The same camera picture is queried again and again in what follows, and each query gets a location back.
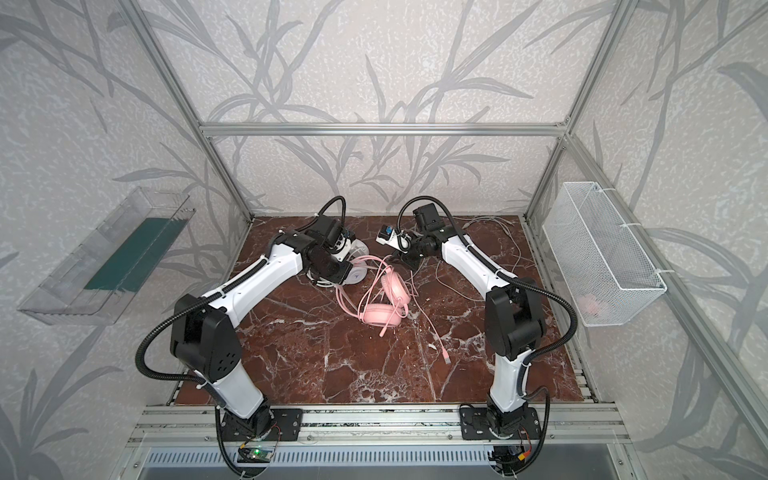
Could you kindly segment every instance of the pink headphones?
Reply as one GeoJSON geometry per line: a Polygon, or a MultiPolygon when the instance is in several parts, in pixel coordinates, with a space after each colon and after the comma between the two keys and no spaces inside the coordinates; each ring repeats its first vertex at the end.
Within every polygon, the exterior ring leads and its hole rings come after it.
{"type": "Polygon", "coordinates": [[[344,291],[344,287],[341,285],[336,286],[336,301],[339,302],[342,310],[350,316],[362,320],[367,325],[381,326],[382,331],[379,332],[379,336],[384,336],[384,332],[386,332],[388,327],[398,326],[400,320],[408,316],[408,304],[411,301],[411,296],[408,293],[405,282],[402,281],[399,273],[386,262],[387,258],[381,259],[373,255],[362,255],[352,260],[352,263],[356,266],[364,266],[371,270],[376,269],[376,278],[373,279],[373,284],[357,304],[357,313],[353,313],[351,309],[347,308],[346,302],[349,302],[349,306],[353,309],[355,307],[354,302],[344,291]],[[369,266],[366,262],[367,260],[377,262],[379,265],[369,266]],[[380,280],[382,284],[381,290],[372,298],[373,289],[380,280]],[[380,295],[386,295],[391,304],[370,303],[380,295]]]}

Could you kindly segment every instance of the clear acrylic tray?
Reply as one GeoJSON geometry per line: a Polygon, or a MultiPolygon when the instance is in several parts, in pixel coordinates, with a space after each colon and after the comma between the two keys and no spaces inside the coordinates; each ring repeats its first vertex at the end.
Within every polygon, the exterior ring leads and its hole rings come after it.
{"type": "Polygon", "coordinates": [[[194,214],[189,195],[136,188],[19,306],[50,325],[112,325],[194,214]]]}

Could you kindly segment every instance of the red marble surface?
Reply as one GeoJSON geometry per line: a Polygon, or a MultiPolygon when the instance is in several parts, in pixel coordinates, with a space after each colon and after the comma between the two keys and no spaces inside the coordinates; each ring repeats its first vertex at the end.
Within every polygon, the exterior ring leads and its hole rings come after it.
{"type": "MultiPolygon", "coordinates": [[[[495,262],[541,285],[519,219],[508,220],[515,223],[509,230],[519,250],[495,223],[473,223],[466,231],[495,262]]],[[[371,254],[384,256],[392,250],[374,239],[383,223],[392,225],[394,221],[394,217],[351,217],[347,226],[366,242],[371,254]]],[[[296,217],[257,219],[233,275],[259,258],[278,229],[305,222],[305,218],[296,217]]],[[[417,300],[449,351],[450,364],[443,361],[437,350],[439,343],[413,302],[416,313],[381,338],[379,329],[342,312],[333,289],[313,286],[302,275],[275,289],[240,324],[246,371],[273,403],[484,402],[493,382],[494,362],[482,332],[485,304],[452,266],[439,266],[440,280],[478,301],[462,298],[438,283],[437,263],[432,258],[422,265],[414,283],[419,291],[417,300]]],[[[410,279],[405,267],[396,268],[403,278],[410,279]]],[[[359,299],[371,279],[369,273],[360,284],[345,287],[346,291],[354,300],[359,299]]],[[[559,335],[548,303],[545,314],[547,344],[559,335]]],[[[529,390],[542,384],[548,386],[553,401],[582,400],[564,349],[534,362],[529,390]]],[[[204,391],[184,385],[176,403],[200,405],[209,400],[204,391]]]]}

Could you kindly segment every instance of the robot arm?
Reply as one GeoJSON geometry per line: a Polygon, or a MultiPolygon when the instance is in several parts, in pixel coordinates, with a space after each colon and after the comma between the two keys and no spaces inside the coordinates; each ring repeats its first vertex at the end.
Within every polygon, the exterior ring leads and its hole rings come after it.
{"type": "MultiPolygon", "coordinates": [[[[343,282],[352,268],[344,258],[354,240],[354,233],[337,219],[322,214],[303,228],[280,231],[261,258],[202,297],[213,300],[173,322],[171,354],[205,380],[206,390],[230,416],[237,417],[230,421],[238,422],[242,432],[258,436],[269,428],[270,405],[243,367],[236,328],[264,297],[303,271],[332,283],[343,282]]],[[[199,302],[186,295],[177,302],[175,312],[199,302]]]]}
{"type": "MultiPolygon", "coordinates": [[[[517,276],[477,248],[469,235],[445,225],[434,204],[414,210],[414,215],[419,234],[398,233],[396,229],[384,226],[376,241],[399,250],[396,255],[414,271],[419,269],[425,257],[440,257],[454,266],[485,298],[485,335],[495,351],[488,423],[496,436],[509,437],[517,431],[528,408],[523,396],[527,369],[524,369],[519,385],[523,363],[541,345],[547,332],[541,297],[504,280],[517,276]]],[[[532,279],[519,280],[535,285],[532,279]]]]}

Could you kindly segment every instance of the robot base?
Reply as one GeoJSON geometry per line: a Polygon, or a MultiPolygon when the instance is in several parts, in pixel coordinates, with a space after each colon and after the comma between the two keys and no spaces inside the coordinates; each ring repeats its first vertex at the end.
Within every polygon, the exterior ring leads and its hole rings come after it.
{"type": "Polygon", "coordinates": [[[272,427],[262,440],[277,442],[278,435],[281,442],[295,442],[299,438],[302,409],[267,409],[266,416],[261,412],[262,410],[259,409],[251,419],[242,419],[224,411],[221,419],[224,424],[221,427],[221,438],[225,442],[243,442],[246,439],[263,435],[266,429],[272,425],[277,425],[280,430],[272,427]],[[272,412],[274,418],[271,418],[269,412],[272,412]],[[259,425],[260,427],[253,428],[251,425],[259,425]]]}
{"type": "Polygon", "coordinates": [[[523,440],[536,440],[541,434],[536,410],[527,402],[512,412],[499,412],[492,403],[489,407],[461,406],[458,414],[464,440],[521,440],[522,429],[528,433],[523,440]]]}

